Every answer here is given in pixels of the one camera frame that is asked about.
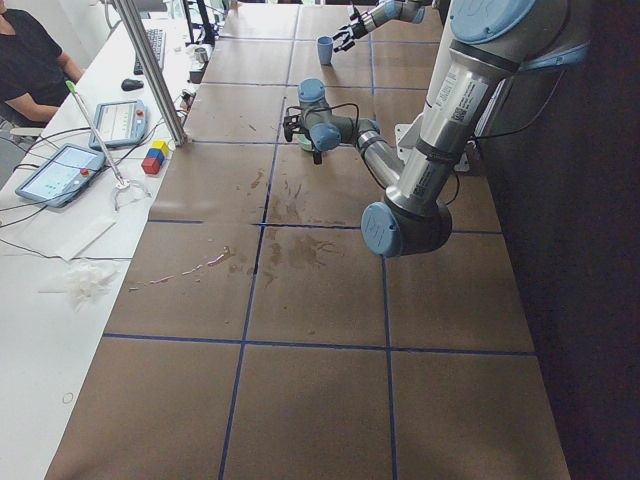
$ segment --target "red block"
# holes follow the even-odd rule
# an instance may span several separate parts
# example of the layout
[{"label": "red block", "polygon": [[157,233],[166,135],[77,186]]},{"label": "red block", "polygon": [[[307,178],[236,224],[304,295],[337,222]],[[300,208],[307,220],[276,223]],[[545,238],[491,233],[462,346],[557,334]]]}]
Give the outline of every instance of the red block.
[{"label": "red block", "polygon": [[155,175],[160,171],[160,162],[157,158],[147,157],[142,161],[142,169],[148,175]]}]

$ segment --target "computer mouse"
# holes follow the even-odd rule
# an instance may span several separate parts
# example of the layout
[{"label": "computer mouse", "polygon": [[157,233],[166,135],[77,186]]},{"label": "computer mouse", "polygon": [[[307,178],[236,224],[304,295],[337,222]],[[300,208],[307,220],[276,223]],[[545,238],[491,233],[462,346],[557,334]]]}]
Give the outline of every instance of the computer mouse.
[{"label": "computer mouse", "polygon": [[120,85],[120,88],[122,88],[125,92],[137,90],[142,87],[144,87],[144,83],[142,83],[142,80],[134,80],[133,78],[125,78],[122,81],[122,85]]}]

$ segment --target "white wall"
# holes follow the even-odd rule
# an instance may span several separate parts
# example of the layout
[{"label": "white wall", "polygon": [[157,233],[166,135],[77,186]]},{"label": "white wall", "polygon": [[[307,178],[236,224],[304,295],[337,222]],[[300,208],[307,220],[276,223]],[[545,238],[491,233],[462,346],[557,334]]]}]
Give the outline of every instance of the white wall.
[{"label": "white wall", "polygon": [[5,5],[37,18],[82,68],[89,66],[109,35],[104,6],[95,0],[6,0]]}]

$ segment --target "small robotic arm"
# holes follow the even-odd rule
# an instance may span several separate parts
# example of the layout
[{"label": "small robotic arm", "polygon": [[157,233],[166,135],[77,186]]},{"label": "small robotic arm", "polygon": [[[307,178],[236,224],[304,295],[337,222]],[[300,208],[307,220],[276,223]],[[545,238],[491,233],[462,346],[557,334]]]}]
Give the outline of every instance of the small robotic arm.
[{"label": "small robotic arm", "polygon": [[[376,11],[391,3],[403,2],[384,1],[368,16],[352,18],[348,28],[353,36],[359,38],[357,28],[368,32],[382,25]],[[403,159],[381,137],[374,120],[334,115],[338,106],[328,104],[317,79],[300,84],[300,105],[288,109],[300,113],[285,117],[285,136],[291,141],[294,133],[305,135],[317,164],[323,152],[339,144],[359,151],[385,188],[382,201],[362,215],[361,231],[371,251],[394,257],[436,250],[452,229],[451,215],[438,196],[496,87],[519,71],[580,62],[588,46],[590,7],[589,0],[454,0],[424,111],[399,142],[406,148],[409,137],[410,153]],[[347,50],[349,41],[338,50]]]},{"label": "small robotic arm", "polygon": [[429,5],[431,0],[382,0],[373,9],[361,14],[352,4],[349,6],[350,23],[340,28],[333,36],[336,45],[333,51],[349,50],[358,38],[364,37],[390,20],[421,23],[424,7]]}]

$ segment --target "person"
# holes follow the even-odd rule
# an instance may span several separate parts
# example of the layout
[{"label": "person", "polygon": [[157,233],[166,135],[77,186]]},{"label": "person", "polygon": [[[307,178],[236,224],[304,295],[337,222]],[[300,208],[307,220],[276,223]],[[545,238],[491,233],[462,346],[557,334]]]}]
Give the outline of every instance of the person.
[{"label": "person", "polygon": [[17,112],[12,123],[46,124],[82,73],[35,18],[0,0],[0,101]]}]

